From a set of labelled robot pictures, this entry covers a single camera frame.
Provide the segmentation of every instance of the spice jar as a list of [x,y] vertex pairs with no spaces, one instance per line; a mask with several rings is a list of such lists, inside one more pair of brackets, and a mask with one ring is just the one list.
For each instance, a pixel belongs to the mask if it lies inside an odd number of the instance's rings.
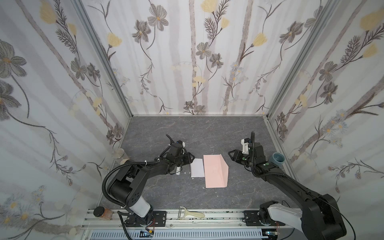
[[112,211],[108,208],[98,206],[93,210],[93,215],[95,217],[101,218],[102,220],[110,220],[112,218]]

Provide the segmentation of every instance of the pink paper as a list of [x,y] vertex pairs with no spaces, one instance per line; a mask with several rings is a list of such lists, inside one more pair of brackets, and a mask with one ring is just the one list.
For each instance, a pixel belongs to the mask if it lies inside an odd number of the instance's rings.
[[204,155],[205,187],[216,188],[228,185],[228,165],[223,156]]

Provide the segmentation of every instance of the blue cup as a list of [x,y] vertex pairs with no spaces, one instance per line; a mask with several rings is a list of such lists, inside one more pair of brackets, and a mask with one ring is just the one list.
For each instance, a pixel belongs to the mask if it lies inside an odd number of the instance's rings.
[[281,153],[279,152],[274,152],[270,157],[269,157],[269,161],[270,162],[273,162],[274,164],[276,164],[277,166],[279,167],[282,167],[283,166],[283,163],[285,161],[285,157],[284,155],[282,155]]

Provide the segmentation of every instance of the vent grille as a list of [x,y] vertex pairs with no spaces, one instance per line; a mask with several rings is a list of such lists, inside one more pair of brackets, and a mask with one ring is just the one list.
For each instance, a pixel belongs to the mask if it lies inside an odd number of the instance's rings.
[[[128,230],[132,239],[255,239],[268,238],[261,229],[158,229],[152,238],[139,237],[140,230]],[[126,240],[123,230],[93,230],[90,240]]]

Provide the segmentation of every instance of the wall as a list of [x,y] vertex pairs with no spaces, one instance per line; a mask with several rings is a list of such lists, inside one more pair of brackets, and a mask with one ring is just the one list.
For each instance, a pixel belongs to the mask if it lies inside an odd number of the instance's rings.
[[357,239],[383,233],[383,7],[341,1],[270,117],[301,183],[337,199]]
[[82,1],[134,114],[265,114],[326,1]]
[[69,1],[2,1],[0,22],[0,235],[80,239],[128,118]]

